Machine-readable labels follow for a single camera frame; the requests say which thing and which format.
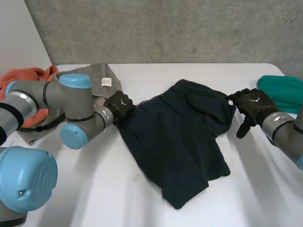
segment clothing label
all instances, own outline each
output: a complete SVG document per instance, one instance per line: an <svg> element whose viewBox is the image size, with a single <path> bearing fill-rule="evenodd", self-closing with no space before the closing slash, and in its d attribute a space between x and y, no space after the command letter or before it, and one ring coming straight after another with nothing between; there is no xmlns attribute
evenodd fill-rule
<svg viewBox="0 0 303 227"><path fill-rule="evenodd" d="M112 86L112 79L111 78L102 78L101 80L102 87L111 87Z"/></svg>

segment gray towel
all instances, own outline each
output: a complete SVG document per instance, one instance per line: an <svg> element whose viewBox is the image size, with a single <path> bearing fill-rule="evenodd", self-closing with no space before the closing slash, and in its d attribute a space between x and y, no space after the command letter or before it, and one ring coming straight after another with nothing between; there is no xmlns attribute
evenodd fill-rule
<svg viewBox="0 0 303 227"><path fill-rule="evenodd" d="M90 77L91 80L91 90L94 96L94 107L103 105L106 98L111 97L116 91L120 90L122 91L121 82L118 80L116 75L113 73L111 68L106 63L99 63L99 64L93 64L87 67L78 68L70 71L64 71L59 72L56 77L53 77L53 81L58 80L58 78L67 73L84 73L87 74ZM103 87L101 80L103 78L111 78L112 80L112 86L111 87ZM36 126L43 126L51 121L53 121L56 117L58 117L60 114L62 114L62 110L50 110L48 117L41 122L40 124ZM42 132L23 132L23 131L17 131L18 134L22 137L22 139L27 144L32 144L35 142L35 140L38 140L42 138L43 136L47 135L53 129L45 130Z"/></svg>

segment orange towel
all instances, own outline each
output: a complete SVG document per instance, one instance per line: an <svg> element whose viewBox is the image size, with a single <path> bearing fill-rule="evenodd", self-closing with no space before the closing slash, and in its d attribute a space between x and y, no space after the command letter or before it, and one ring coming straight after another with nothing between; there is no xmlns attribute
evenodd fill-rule
<svg viewBox="0 0 303 227"><path fill-rule="evenodd" d="M5 89L7 85L15 80L39 80L39 81L51 81L53 76L56 75L58 69L56 66L52 65L43 70L40 68L30 68L21 70L10 70L3 77L0 78L0 101L5 98ZM48 109L39 110L35 116L28 118L22 127L31 128L41 121L45 120L48 116Z"/></svg>

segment light blue cap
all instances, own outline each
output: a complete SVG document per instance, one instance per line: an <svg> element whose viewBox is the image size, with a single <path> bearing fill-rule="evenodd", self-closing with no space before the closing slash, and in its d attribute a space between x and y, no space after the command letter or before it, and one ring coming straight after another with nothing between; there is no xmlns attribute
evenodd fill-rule
<svg viewBox="0 0 303 227"><path fill-rule="evenodd" d="M57 179L56 160L45 150L15 146L0 153L0 200L14 212L42 207Z"/></svg>
<svg viewBox="0 0 303 227"><path fill-rule="evenodd" d="M303 170L303 155L301 158L297 161L297 167L301 170Z"/></svg>
<svg viewBox="0 0 303 227"><path fill-rule="evenodd" d="M75 89L91 88L91 81L88 75L81 73L69 73L60 76L59 83Z"/></svg>
<svg viewBox="0 0 303 227"><path fill-rule="evenodd" d="M85 132L74 124L66 124L62 127L61 139L71 149L80 149L89 142Z"/></svg>
<svg viewBox="0 0 303 227"><path fill-rule="evenodd" d="M5 89L5 96L8 95L11 86L13 86L13 84L16 83L17 81L18 81L18 80L13 81L13 82L10 82L10 83L8 84L8 86L7 86L6 89Z"/></svg>

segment teal cloth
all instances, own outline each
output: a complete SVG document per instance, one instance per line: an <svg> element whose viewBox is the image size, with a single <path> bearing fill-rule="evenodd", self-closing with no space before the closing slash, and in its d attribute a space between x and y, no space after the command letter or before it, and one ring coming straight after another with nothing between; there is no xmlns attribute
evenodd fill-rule
<svg viewBox="0 0 303 227"><path fill-rule="evenodd" d="M262 76L257 88L271 97L279 110L286 113L300 112L303 104L303 81L294 77Z"/></svg>

